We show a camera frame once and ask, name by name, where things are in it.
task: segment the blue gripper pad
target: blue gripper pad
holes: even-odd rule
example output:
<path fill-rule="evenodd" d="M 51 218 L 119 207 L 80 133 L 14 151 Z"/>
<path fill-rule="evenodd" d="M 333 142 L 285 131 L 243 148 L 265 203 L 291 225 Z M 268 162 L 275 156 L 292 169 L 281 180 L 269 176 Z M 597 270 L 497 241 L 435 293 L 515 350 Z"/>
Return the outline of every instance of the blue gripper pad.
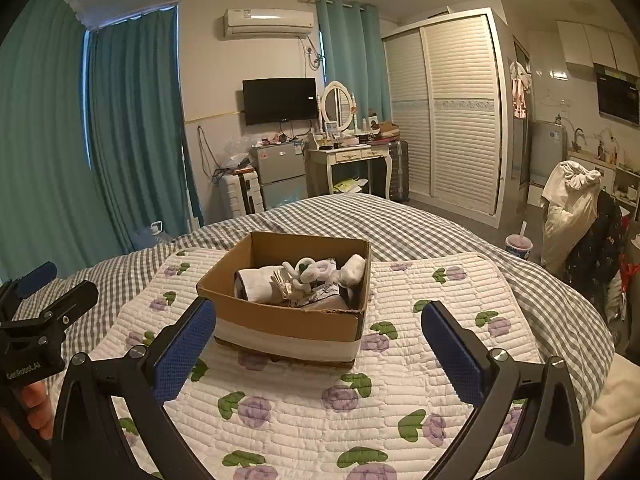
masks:
<path fill-rule="evenodd" d="M 474 406 L 482 404 L 482 368 L 433 302 L 424 306 L 421 322 L 422 333 L 460 400 Z"/>
<path fill-rule="evenodd" d="M 55 280 L 57 275 L 56 265 L 52 262 L 46 262 L 18 280 L 15 295 L 21 300 L 26 300 L 31 294 L 35 294 L 47 283 Z"/>
<path fill-rule="evenodd" d="M 215 327 L 213 303 L 204 300 L 154 368 L 154 397 L 160 404 L 178 396 Z"/>

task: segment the sliding door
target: sliding door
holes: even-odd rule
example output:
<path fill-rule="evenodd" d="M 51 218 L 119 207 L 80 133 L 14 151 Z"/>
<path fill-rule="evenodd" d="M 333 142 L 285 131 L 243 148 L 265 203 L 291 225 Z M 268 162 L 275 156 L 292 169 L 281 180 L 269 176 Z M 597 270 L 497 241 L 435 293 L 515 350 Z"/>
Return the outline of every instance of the sliding door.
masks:
<path fill-rule="evenodd" d="M 500 97 L 488 20 L 472 16 L 420 32 L 431 109 L 431 195 L 492 215 L 500 176 Z"/>
<path fill-rule="evenodd" d="M 422 38 L 417 28 L 385 40 L 393 122 L 409 144 L 409 190 L 431 193 L 431 124 Z"/>

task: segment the television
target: television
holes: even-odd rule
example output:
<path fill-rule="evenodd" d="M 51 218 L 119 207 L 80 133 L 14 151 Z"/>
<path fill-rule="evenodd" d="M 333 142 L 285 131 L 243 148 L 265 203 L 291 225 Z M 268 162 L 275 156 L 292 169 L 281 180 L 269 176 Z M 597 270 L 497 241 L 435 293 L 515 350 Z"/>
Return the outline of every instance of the television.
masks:
<path fill-rule="evenodd" d="M 242 82 L 242 93 L 246 124 L 318 118 L 314 78 L 250 79 Z"/>
<path fill-rule="evenodd" d="M 636 85 L 601 73 L 596 74 L 596 82 L 600 113 L 638 126 L 640 114 Z"/>

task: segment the quilted bed pad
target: quilted bed pad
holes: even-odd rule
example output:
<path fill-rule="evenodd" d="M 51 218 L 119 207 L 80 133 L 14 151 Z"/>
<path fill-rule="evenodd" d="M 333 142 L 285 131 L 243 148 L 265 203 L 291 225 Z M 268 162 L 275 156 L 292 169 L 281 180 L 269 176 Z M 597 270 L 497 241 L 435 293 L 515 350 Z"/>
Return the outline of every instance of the quilted bed pad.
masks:
<path fill-rule="evenodd" d="M 149 344 L 196 298 L 223 251 L 191 248 L 162 264 L 90 353 L 118 357 Z M 478 253 L 375 262 L 360 351 L 351 370 L 272 360 L 208 343 L 164 408 L 217 480 L 419 480 L 467 420 L 422 335 L 420 311 L 441 300 L 460 325 L 516 360 L 540 362 L 536 342 L 496 265 Z M 62 380 L 55 383 L 57 402 Z M 123 399 L 114 399 L 138 463 L 156 471 Z M 511 407 L 479 474 L 498 465 L 520 412 Z"/>

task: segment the teal curtain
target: teal curtain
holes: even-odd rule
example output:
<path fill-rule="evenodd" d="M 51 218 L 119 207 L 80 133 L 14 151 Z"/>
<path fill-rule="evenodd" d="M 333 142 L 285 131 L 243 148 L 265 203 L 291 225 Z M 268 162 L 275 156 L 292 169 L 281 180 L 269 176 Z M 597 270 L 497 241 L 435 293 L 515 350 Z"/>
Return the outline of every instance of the teal curtain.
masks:
<path fill-rule="evenodd" d="M 177 9 L 150 12 L 91 33 L 88 100 L 92 161 L 123 247 L 161 220 L 187 232 L 178 82 Z M 197 195 L 190 195 L 197 203 Z"/>
<path fill-rule="evenodd" d="M 339 81 L 356 97 L 358 119 L 375 110 L 380 120 L 391 119 L 389 83 L 378 9 L 357 2 L 320 0 L 318 21 L 324 48 L 326 80 Z"/>
<path fill-rule="evenodd" d="M 58 276 L 120 254 L 86 160 L 84 27 L 63 0 L 30 0 L 0 45 L 0 262 L 17 278 Z"/>

